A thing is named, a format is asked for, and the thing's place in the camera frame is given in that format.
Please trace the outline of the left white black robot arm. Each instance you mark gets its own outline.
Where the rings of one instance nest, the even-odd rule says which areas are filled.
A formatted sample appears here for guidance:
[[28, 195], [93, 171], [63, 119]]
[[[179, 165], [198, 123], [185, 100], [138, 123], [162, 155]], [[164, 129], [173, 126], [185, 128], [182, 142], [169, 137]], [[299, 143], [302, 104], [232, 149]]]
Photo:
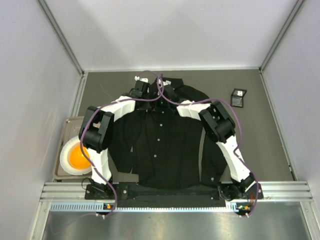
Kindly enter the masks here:
[[147, 78], [135, 81], [129, 93], [100, 107], [89, 106], [85, 112], [78, 138], [91, 163], [94, 183], [106, 185], [112, 173], [108, 163], [108, 147], [113, 138], [114, 122], [135, 110], [136, 100], [148, 93]]

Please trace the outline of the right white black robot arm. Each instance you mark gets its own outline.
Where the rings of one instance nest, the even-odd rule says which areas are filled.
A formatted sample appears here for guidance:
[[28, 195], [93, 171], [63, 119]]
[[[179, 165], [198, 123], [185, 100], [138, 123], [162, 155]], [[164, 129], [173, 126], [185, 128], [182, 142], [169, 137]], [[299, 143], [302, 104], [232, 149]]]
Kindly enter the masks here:
[[171, 100], [174, 90], [171, 85], [162, 80], [157, 81], [158, 94], [172, 104], [180, 117], [199, 120], [207, 136], [217, 143], [223, 153], [230, 170], [232, 184], [231, 191], [227, 187], [220, 187], [220, 195], [227, 201], [244, 199], [253, 196], [258, 199], [260, 184], [248, 165], [243, 160], [236, 137], [236, 125], [239, 125], [237, 116], [231, 117], [221, 100], [208, 103], [208, 100]]

